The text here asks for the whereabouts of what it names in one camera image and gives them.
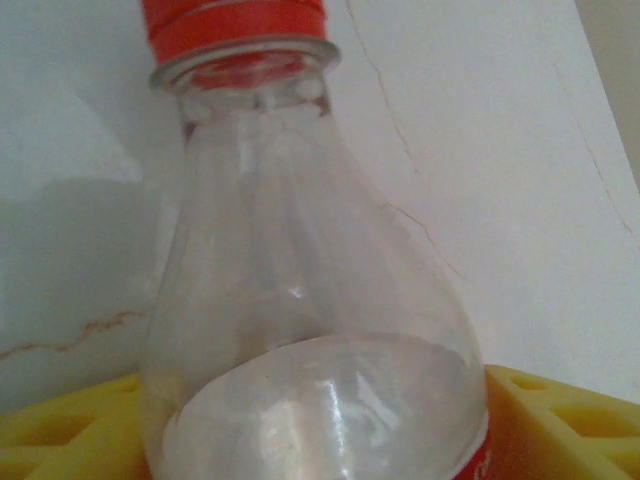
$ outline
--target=yellow crate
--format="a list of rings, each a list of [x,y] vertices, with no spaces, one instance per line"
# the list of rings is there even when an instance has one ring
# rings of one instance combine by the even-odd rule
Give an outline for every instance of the yellow crate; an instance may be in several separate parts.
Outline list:
[[[640,480],[640,406],[487,367],[496,480]],[[150,480],[132,375],[0,417],[0,480]]]

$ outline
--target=plastic bottle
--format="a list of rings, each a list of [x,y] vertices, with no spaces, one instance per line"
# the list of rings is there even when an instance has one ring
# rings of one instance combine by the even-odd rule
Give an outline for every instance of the plastic bottle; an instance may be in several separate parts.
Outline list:
[[[322,1],[143,7],[188,173],[141,364],[154,478],[484,478],[473,331],[340,138]]]

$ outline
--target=red bottle cap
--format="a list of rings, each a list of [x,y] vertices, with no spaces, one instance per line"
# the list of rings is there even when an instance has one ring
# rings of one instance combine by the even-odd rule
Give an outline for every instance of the red bottle cap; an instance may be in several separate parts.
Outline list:
[[[141,0],[159,64],[198,48],[273,35],[325,38],[323,0]]]

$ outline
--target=bottle body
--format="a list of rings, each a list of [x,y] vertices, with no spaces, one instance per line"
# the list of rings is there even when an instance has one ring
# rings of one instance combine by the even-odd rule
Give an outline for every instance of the bottle body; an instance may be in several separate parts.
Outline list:
[[[180,92],[188,182],[142,363],[159,479],[452,479],[486,436],[464,311],[350,159],[313,48],[218,53]]]

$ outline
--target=red label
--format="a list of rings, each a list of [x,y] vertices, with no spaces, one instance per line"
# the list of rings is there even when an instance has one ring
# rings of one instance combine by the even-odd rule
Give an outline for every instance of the red label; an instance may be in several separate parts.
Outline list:
[[[489,435],[473,455],[466,467],[453,480],[485,480],[489,478],[491,465],[491,441]]]

